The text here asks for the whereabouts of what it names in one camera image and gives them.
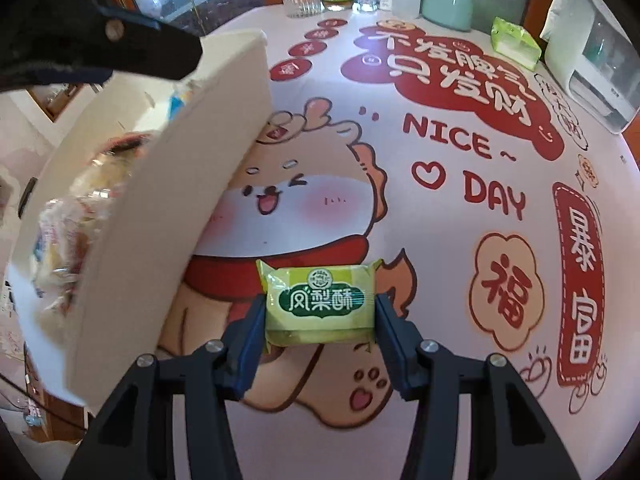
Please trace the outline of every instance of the pink cheek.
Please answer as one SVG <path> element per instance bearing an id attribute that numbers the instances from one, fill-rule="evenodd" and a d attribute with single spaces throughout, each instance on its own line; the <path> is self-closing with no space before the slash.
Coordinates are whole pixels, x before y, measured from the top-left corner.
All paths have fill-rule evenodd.
<path id="1" fill-rule="evenodd" d="M 300 203 L 303 221 L 311 224 L 343 224 L 360 218 L 369 196 L 336 186 L 319 186 L 309 190 Z"/>
<path id="2" fill-rule="evenodd" d="M 233 227 L 235 216 L 236 207 L 233 201 L 226 200 L 223 196 L 209 218 L 202 237 L 217 238 L 228 234 Z"/>

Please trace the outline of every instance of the brand logo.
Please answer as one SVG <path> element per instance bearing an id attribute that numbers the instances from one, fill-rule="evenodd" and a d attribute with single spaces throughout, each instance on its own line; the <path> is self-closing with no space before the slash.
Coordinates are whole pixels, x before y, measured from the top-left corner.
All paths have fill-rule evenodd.
<path id="1" fill-rule="evenodd" d="M 305 284 L 281 293 L 278 304 L 298 317 L 346 316 L 364 304 L 364 292 L 349 283 L 334 282 L 327 269 L 314 269 Z"/>

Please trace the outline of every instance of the red scarf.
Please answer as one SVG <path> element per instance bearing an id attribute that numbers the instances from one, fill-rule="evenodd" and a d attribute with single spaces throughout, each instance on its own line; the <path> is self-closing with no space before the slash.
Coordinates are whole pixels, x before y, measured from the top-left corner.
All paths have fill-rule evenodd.
<path id="1" fill-rule="evenodd" d="M 369 251 L 364 235 L 350 235 L 321 247 L 260 258 L 274 269 L 282 267 L 326 267 L 357 265 Z M 255 261 L 258 258 L 222 258 L 195 254 L 184 273 L 184 282 L 214 300 L 230 301 L 227 322 L 242 319 L 262 284 Z"/>

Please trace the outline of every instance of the dark green label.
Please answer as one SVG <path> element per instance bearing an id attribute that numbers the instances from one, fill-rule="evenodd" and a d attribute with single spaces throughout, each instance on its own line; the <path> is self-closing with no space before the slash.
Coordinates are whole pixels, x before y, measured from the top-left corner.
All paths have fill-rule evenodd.
<path id="1" fill-rule="evenodd" d="M 364 292 L 348 283 L 323 288 L 295 285 L 278 298 L 280 308 L 298 317 L 347 316 L 364 304 Z"/>

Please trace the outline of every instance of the mint green container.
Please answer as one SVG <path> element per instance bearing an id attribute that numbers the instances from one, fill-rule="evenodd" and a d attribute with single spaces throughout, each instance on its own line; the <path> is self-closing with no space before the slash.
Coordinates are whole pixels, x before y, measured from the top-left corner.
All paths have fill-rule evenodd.
<path id="1" fill-rule="evenodd" d="M 422 15 L 430 22 L 454 30 L 471 30 L 473 0 L 423 0 Z"/>

